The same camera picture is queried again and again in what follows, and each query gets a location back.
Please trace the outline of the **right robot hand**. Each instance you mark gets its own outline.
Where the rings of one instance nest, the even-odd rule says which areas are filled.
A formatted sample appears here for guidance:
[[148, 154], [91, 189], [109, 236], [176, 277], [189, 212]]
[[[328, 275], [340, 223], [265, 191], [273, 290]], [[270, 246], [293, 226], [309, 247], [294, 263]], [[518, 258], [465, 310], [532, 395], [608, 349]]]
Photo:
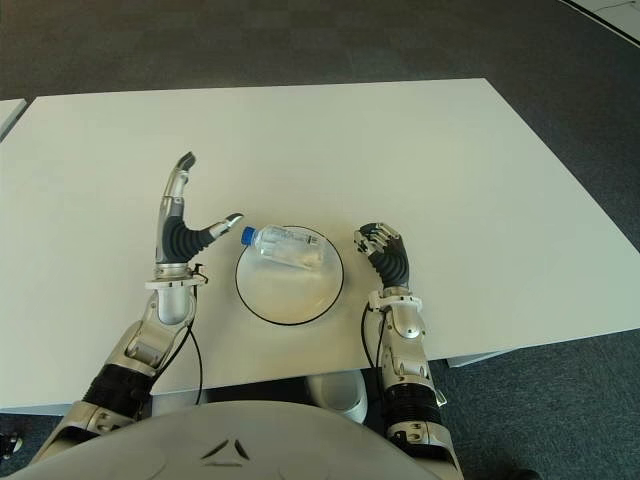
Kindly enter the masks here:
[[354, 232], [356, 250], [364, 254], [384, 288], [407, 288], [410, 264], [402, 236], [382, 222], [368, 223]]

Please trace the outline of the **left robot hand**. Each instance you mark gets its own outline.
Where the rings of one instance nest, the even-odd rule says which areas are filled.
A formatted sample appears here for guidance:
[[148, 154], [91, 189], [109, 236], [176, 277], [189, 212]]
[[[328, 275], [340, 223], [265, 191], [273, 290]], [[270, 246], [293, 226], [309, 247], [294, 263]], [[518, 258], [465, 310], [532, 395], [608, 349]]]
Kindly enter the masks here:
[[159, 206], [155, 253], [157, 265], [188, 264], [244, 217], [242, 213], [232, 213], [201, 230], [186, 225], [184, 189], [189, 180], [189, 171], [195, 163], [195, 155], [187, 152], [169, 175]]

